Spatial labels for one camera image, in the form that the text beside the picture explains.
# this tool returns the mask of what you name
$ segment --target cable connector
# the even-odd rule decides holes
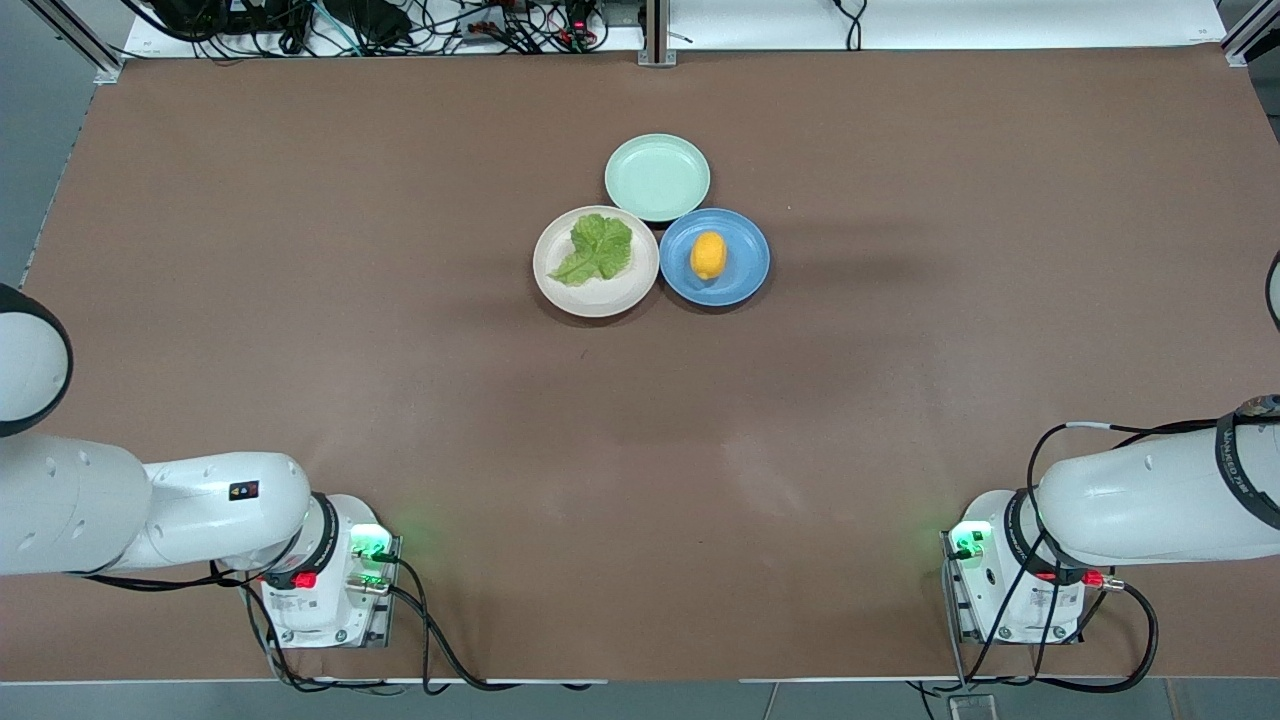
[[[1098,570],[1085,570],[1084,584],[1102,592],[1121,592],[1125,588],[1124,580],[1112,575],[1103,575]]]

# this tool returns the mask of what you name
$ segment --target lettuce leaf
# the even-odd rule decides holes
[[[570,232],[573,252],[549,275],[567,286],[611,279],[631,264],[631,228],[616,218],[584,215]]]

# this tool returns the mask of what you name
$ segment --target mint green plate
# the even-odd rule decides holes
[[[712,169],[692,142],[673,135],[641,135],[613,151],[604,187],[618,208],[641,220],[664,223],[701,204]]]

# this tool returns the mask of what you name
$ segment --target gray floor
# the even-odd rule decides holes
[[[114,3],[77,5],[102,19],[119,42],[127,23]],[[1252,0],[1226,0],[1234,22]],[[1280,114],[1280,51],[1251,68],[1268,113]],[[0,1],[0,282],[23,275],[76,142],[93,87],[92,73],[22,4]],[[1274,120],[1280,136],[1280,120]],[[251,642],[246,634],[246,642]],[[129,683],[0,685],[4,720],[99,720],[184,716],[189,720],[255,717],[379,720],[663,719],[756,720],[769,685],[739,683],[613,683],[585,693],[531,687],[485,694],[453,688],[438,698],[416,689],[394,698],[329,692],[300,696],[274,683]],[[1280,716],[1280,680],[1148,680],[1120,696],[1078,696],[1046,687],[993,692],[1001,717],[1034,720],[1263,720]],[[946,717],[942,701],[932,702]],[[927,717],[919,696],[901,683],[785,684],[772,720],[836,717]]]

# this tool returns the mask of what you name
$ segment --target lemon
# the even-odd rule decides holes
[[[689,252],[689,266],[694,274],[709,281],[718,278],[724,272],[724,260],[728,258],[728,249],[724,247],[724,238],[718,232],[709,231],[698,236],[694,249]]]

